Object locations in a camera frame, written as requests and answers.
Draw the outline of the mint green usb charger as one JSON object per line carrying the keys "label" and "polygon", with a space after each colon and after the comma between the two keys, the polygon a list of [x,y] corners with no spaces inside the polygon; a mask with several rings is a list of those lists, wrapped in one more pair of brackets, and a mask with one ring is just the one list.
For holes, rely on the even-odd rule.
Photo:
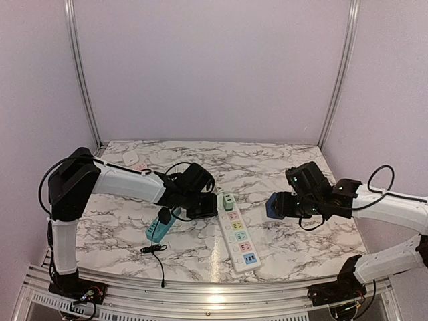
{"label": "mint green usb charger", "polygon": [[218,196],[220,209],[232,211],[234,209],[235,199],[232,194],[220,194]]}

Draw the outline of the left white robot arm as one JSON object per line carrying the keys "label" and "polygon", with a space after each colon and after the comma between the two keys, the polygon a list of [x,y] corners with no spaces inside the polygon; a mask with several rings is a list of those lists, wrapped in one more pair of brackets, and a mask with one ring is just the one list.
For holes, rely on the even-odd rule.
{"label": "left white robot arm", "polygon": [[48,243],[53,251],[52,281],[69,297],[84,293],[76,263],[76,231],[92,195],[138,199],[160,208],[183,209],[188,219],[217,215],[213,175],[197,163],[178,173],[137,171],[94,157],[84,147],[54,164],[39,184],[47,187]]}

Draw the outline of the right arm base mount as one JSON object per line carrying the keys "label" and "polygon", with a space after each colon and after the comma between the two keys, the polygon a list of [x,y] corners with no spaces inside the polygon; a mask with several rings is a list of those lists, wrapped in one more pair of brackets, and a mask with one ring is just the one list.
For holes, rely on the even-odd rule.
{"label": "right arm base mount", "polygon": [[307,296],[313,306],[322,306],[365,296],[366,293],[365,286],[354,288],[348,284],[333,281],[309,286]]}

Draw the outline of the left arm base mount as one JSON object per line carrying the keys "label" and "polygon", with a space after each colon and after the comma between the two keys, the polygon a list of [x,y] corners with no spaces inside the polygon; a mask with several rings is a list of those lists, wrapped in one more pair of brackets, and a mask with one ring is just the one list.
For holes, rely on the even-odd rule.
{"label": "left arm base mount", "polygon": [[49,285],[49,292],[73,299],[75,302],[80,301],[85,294],[92,290],[93,294],[87,295],[87,298],[84,298],[83,302],[91,301],[95,304],[103,303],[106,289],[107,285],[105,283],[81,278],[56,281]]}

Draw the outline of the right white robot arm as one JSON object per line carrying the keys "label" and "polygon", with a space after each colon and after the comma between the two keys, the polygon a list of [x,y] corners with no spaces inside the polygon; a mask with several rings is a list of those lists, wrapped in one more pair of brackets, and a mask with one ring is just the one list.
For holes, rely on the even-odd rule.
{"label": "right white robot arm", "polygon": [[333,282],[308,288],[315,305],[337,302],[366,293],[366,284],[378,278],[427,267],[427,198],[375,189],[370,183],[340,179],[331,185],[311,161],[285,171],[290,192],[273,193],[265,204],[271,219],[298,221],[319,215],[373,219],[416,231],[416,236],[378,253],[346,260]]}

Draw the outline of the long white power strip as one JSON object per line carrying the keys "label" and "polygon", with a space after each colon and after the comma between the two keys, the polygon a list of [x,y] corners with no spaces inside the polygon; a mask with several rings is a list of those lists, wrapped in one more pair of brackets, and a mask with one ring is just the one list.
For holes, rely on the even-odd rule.
{"label": "long white power strip", "polygon": [[217,210],[219,226],[235,272],[242,274],[260,268],[261,260],[236,200],[232,211],[224,211],[220,209],[217,196]]}

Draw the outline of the blue cube socket adapter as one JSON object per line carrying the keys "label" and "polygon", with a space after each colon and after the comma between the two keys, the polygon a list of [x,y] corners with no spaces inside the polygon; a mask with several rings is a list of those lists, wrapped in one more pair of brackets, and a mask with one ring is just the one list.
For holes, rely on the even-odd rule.
{"label": "blue cube socket adapter", "polygon": [[277,193],[272,193],[265,203],[265,211],[267,218],[282,220],[284,217],[276,213]]}

